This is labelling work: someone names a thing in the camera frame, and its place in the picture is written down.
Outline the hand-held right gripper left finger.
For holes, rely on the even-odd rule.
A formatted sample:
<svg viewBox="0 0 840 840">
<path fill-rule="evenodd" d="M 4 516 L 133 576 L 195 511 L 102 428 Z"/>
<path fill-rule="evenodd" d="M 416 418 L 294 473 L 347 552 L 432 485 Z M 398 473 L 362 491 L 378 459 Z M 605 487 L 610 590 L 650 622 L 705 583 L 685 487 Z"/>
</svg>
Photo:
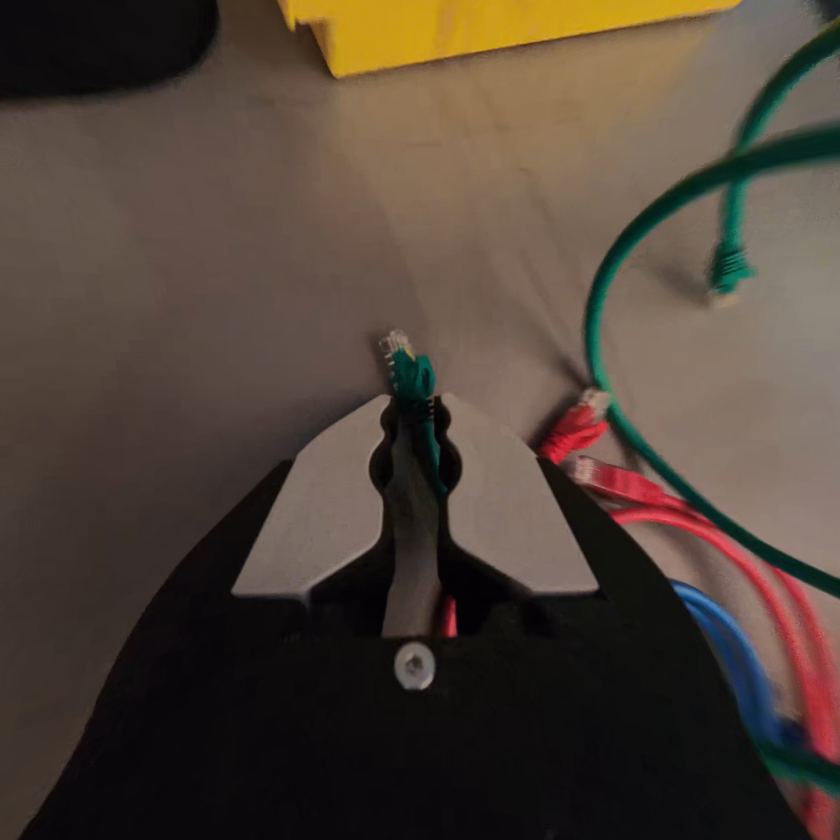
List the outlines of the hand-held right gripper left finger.
<svg viewBox="0 0 840 840">
<path fill-rule="evenodd" d="M 395 574 L 385 490 L 396 406 L 377 395 L 290 464 L 231 593 L 301 607 L 321 632 L 380 637 Z"/>
</svg>

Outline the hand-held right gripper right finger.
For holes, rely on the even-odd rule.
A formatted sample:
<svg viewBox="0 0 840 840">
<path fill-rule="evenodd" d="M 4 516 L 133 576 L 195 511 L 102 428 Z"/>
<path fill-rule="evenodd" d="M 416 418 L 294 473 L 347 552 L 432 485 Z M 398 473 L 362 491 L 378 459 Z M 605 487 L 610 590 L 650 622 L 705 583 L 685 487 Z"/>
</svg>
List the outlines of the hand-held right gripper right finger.
<svg viewBox="0 0 840 840">
<path fill-rule="evenodd" d="M 454 604 L 446 627 L 477 634 L 495 607 L 596 595 L 599 584 L 539 458 L 464 398 L 440 397 L 437 568 Z"/>
</svg>

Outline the yellow bin with divider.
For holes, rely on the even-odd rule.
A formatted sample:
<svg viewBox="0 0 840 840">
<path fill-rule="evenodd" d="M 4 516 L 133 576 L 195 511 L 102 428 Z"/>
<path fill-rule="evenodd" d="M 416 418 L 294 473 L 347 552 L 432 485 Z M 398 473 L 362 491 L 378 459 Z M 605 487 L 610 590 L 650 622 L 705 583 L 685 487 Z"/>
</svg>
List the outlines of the yellow bin with divider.
<svg viewBox="0 0 840 840">
<path fill-rule="evenodd" d="M 737 1 L 279 1 L 290 30 L 310 27 L 332 76 L 697 18 Z"/>
</svg>

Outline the black textured pad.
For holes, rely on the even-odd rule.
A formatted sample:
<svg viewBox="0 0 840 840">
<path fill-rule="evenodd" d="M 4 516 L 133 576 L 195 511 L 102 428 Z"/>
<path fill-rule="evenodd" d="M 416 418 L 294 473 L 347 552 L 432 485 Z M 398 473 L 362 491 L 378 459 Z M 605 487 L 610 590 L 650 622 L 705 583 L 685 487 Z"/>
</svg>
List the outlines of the black textured pad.
<svg viewBox="0 0 840 840">
<path fill-rule="evenodd" d="M 205 57 L 216 1 L 2 1 L 3 101 L 159 85 Z"/>
</svg>

